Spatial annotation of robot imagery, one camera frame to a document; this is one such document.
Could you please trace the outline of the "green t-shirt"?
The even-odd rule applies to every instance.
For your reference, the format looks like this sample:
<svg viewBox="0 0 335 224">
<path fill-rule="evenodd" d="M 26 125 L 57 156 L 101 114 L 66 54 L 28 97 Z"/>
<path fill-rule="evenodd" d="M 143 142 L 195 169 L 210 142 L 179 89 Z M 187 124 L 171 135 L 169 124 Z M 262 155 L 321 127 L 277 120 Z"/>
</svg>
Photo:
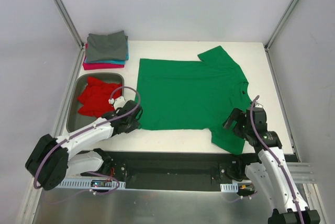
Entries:
<svg viewBox="0 0 335 224">
<path fill-rule="evenodd" d="M 244 140 L 223 128 L 234 108 L 251 104 L 249 82 L 230 55 L 217 46 L 197 61 L 141 59 L 137 80 L 144 130 L 203 130 L 211 142 L 241 154 Z"/>
</svg>

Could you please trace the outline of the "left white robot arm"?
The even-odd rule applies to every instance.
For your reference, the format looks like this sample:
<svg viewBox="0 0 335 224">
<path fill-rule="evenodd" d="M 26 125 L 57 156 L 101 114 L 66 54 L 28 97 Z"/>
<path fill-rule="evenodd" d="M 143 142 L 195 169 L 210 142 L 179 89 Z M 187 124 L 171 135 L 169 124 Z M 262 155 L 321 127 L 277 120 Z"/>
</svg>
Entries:
<svg viewBox="0 0 335 224">
<path fill-rule="evenodd" d="M 129 100 L 122 107 L 103 114 L 70 134 L 42 136 L 25 164 L 33 176 L 34 188 L 49 191 L 66 177 L 82 173 L 111 176 L 112 158 L 101 148 L 90 151 L 88 147 L 138 129 L 142 113 L 140 104 Z"/>
</svg>

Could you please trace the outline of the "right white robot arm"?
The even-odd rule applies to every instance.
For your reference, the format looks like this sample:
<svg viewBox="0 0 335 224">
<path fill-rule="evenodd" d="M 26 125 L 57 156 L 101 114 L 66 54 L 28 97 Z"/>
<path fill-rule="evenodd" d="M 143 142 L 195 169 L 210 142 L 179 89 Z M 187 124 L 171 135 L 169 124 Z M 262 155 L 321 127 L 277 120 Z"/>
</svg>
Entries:
<svg viewBox="0 0 335 224">
<path fill-rule="evenodd" d="M 320 223 L 316 210 L 309 208 L 295 185 L 285 160 L 282 143 L 275 131 L 267 129 L 263 108 L 249 107 L 246 111 L 232 110 L 223 123 L 224 129 L 253 146 L 258 161 L 243 161 L 236 165 L 236 175 L 249 179 L 268 200 L 272 215 L 268 223 Z"/>
</svg>

